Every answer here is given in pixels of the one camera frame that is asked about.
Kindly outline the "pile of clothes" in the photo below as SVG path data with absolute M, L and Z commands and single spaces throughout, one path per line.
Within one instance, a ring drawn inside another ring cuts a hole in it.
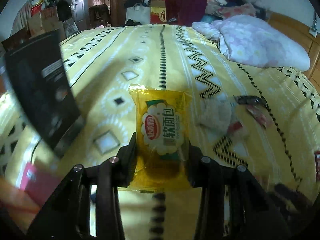
M 204 22 L 225 20 L 235 15 L 249 15 L 266 19 L 266 6 L 262 0 L 207 0 Z

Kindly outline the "wooden headboard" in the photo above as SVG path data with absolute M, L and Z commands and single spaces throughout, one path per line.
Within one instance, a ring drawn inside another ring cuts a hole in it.
M 313 37 L 309 33 L 309 27 L 298 20 L 276 12 L 271 12 L 267 20 L 274 29 L 285 34 L 300 44 L 310 58 L 310 68 L 303 74 L 319 92 L 319 34 Z

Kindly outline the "yellow patterned bed sheet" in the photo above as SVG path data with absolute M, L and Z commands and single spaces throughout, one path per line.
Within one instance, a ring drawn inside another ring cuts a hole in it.
M 1 239 L 319 239 L 319 94 L 193 28 L 4 56 Z

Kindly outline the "black product box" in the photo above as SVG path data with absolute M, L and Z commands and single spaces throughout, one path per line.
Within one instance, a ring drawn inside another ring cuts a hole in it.
M 5 55 L 5 73 L 29 123 L 56 156 L 80 133 L 81 116 L 63 66 L 57 30 L 20 44 Z

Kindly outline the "dark snack wrapper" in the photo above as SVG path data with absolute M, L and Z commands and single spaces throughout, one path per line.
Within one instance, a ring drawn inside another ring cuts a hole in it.
M 252 96 L 252 95 L 234 96 L 234 100 L 239 105 L 251 105 L 251 106 L 261 105 L 267 108 L 266 100 L 258 96 Z

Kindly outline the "stacked cardboard boxes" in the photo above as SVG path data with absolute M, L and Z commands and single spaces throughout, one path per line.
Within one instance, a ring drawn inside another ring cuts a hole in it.
M 59 20 L 56 6 L 50 0 L 32 0 L 28 27 L 31 37 L 58 30 L 60 41 L 66 39 L 63 23 Z

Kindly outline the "magenta flat box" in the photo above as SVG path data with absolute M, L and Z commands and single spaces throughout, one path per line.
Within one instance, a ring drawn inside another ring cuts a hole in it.
M 20 189 L 38 205 L 43 206 L 56 187 L 61 178 L 27 163 L 22 174 Z

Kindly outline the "yellow soft bread packet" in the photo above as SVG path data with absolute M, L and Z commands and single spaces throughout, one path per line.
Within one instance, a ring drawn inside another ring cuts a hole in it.
M 153 192 L 189 188 L 189 103 L 185 92 L 132 84 L 136 106 L 137 166 L 130 186 Z

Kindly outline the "red yellow medicine box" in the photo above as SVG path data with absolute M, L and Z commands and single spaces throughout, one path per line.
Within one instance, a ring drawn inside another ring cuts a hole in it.
M 9 217 L 24 233 L 28 230 L 40 207 L 21 189 L 1 177 L 1 207 L 6 208 Z

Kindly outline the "red snack wrapper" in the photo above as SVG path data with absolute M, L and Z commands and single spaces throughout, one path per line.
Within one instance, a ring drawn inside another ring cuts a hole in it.
M 271 126 L 272 121 L 263 113 L 260 108 L 257 106 L 247 105 L 246 109 L 261 127 L 267 129 L 269 126 Z

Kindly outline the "white floral pillow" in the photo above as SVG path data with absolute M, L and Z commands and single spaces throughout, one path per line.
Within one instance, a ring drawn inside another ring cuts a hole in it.
M 192 28 L 217 42 L 229 61 L 258 68 L 293 67 L 301 72 L 310 68 L 310 57 L 300 44 L 259 18 L 235 15 L 211 23 L 194 22 Z

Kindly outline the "white tote bag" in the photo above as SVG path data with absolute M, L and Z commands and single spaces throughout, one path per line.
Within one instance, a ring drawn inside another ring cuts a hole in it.
M 125 23 L 129 20 L 139 22 L 141 24 L 150 24 L 151 8 L 144 5 L 136 4 L 133 7 L 126 8 Z

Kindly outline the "red gold gift box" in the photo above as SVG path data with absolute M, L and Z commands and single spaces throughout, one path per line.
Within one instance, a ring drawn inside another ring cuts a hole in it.
M 165 24 L 167 22 L 165 1 L 153 0 L 150 5 L 150 23 Z

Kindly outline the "white red snack packet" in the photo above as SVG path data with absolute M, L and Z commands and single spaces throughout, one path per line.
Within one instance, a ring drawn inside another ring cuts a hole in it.
M 235 104 L 228 100 L 204 99 L 204 110 L 198 118 L 198 124 L 219 135 L 226 135 L 235 142 L 249 135 L 246 126 L 236 116 Z

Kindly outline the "small red packet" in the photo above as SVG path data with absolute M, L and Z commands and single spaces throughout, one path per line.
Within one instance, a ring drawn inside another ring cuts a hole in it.
M 314 155 L 315 155 L 316 181 L 320 181 L 320 151 L 316 151 Z

